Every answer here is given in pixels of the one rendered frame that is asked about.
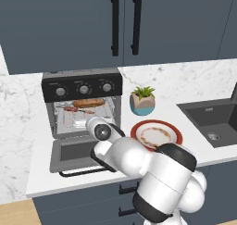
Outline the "brown baguette bread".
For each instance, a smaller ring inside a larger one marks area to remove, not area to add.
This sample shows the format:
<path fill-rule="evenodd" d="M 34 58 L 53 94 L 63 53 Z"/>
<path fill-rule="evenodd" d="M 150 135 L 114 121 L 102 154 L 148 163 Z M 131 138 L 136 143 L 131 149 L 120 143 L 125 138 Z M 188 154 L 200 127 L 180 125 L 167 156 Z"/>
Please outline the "brown baguette bread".
<path fill-rule="evenodd" d="M 87 108 L 87 107 L 102 106 L 104 103 L 105 103 L 105 100 L 101 98 L 80 99 L 80 100 L 75 100 L 73 102 L 73 105 L 78 108 Z"/>

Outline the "green plant in pot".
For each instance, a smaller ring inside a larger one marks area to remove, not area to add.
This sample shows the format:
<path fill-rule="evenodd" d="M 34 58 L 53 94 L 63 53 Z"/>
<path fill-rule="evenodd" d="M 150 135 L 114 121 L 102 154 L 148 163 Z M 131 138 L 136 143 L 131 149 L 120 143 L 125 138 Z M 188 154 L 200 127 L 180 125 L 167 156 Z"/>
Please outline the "green plant in pot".
<path fill-rule="evenodd" d="M 131 111 L 137 116 L 147 116 L 154 109 L 156 105 L 155 96 L 153 91 L 155 89 L 148 87 L 136 87 L 130 95 Z"/>

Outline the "red rimmed white plate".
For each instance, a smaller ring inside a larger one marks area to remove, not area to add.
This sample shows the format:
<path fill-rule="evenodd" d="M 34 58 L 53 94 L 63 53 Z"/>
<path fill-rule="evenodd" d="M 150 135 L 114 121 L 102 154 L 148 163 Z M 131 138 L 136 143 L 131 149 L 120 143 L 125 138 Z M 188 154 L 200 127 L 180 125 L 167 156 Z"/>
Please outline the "red rimmed white plate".
<path fill-rule="evenodd" d="M 182 144 L 183 137 L 178 128 L 157 119 L 147 119 L 131 128 L 131 138 L 137 140 L 149 151 L 155 151 L 161 144 Z"/>

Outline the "toaster oven glass door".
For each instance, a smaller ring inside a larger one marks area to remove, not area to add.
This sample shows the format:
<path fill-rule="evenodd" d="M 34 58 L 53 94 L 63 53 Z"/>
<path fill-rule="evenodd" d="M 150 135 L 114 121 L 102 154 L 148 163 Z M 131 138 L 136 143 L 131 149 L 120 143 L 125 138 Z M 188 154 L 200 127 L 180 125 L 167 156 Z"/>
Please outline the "toaster oven glass door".
<path fill-rule="evenodd" d="M 55 140 L 51 154 L 50 172 L 104 167 L 91 158 L 91 151 L 96 144 L 96 140 L 87 136 Z"/>

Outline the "kebab skewer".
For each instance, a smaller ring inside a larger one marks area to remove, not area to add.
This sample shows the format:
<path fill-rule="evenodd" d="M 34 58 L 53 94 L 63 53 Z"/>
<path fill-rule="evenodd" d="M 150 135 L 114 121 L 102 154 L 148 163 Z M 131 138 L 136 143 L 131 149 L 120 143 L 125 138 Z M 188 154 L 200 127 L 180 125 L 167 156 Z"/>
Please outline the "kebab skewer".
<path fill-rule="evenodd" d="M 91 110 L 83 110 L 83 109 L 79 109 L 75 106 L 56 106 L 55 112 L 57 112 L 58 109 L 63 109 L 65 111 L 73 112 L 73 113 L 82 112 L 82 113 L 85 113 L 85 114 L 94 114 L 94 112 L 91 111 Z"/>

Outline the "black toaster oven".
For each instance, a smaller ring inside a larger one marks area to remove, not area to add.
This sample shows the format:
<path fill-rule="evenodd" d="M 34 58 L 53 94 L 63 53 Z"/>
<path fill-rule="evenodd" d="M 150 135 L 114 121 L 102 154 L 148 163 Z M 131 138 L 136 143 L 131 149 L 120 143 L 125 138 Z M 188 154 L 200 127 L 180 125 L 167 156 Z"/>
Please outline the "black toaster oven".
<path fill-rule="evenodd" d="M 109 92 L 103 90 L 103 85 L 110 83 L 112 89 Z M 79 88 L 83 85 L 89 87 L 87 94 L 81 94 Z M 56 89 L 63 87 L 66 90 L 64 96 L 57 96 Z M 50 128 L 55 139 L 64 139 L 75 136 L 88 136 L 84 128 L 66 128 L 61 120 L 57 119 L 56 105 L 70 105 L 80 99 L 104 99 L 114 108 L 115 117 L 111 123 L 120 126 L 122 76 L 117 68 L 112 69 L 86 69 L 59 71 L 57 73 L 47 72 L 43 75 L 42 91 Z"/>

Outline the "dark blue drawer front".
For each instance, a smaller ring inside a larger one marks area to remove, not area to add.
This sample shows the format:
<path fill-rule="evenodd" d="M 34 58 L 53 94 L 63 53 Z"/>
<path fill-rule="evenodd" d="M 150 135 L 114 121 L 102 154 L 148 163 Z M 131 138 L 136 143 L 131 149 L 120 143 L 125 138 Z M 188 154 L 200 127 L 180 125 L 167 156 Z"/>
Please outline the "dark blue drawer front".
<path fill-rule="evenodd" d="M 133 209 L 131 203 L 110 200 L 38 215 L 42 225 L 143 225 L 143 218 L 138 213 L 119 217 L 119 207 Z"/>
<path fill-rule="evenodd" d="M 85 189 L 69 191 L 59 194 L 50 194 L 33 198 L 38 213 L 53 212 L 64 208 L 85 206 L 95 202 L 120 198 L 119 185 L 123 188 L 136 186 L 139 179 L 120 181 Z"/>

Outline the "dark blue base cupboard door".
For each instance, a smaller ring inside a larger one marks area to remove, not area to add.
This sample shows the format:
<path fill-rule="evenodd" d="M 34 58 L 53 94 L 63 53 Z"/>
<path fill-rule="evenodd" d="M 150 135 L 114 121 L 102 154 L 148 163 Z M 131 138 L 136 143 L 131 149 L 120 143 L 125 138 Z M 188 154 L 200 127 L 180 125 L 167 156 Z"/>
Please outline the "dark blue base cupboard door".
<path fill-rule="evenodd" d="M 237 161 L 212 166 L 207 176 L 206 202 L 200 225 L 237 219 Z"/>

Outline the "dark grey sink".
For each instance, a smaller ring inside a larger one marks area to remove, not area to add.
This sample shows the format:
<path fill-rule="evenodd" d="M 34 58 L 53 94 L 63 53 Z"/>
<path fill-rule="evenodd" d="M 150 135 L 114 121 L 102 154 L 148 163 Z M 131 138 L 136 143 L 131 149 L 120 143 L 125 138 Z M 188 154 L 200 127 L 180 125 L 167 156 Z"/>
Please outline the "dark grey sink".
<path fill-rule="evenodd" d="M 229 98 L 177 107 L 214 148 L 237 144 L 237 103 Z"/>

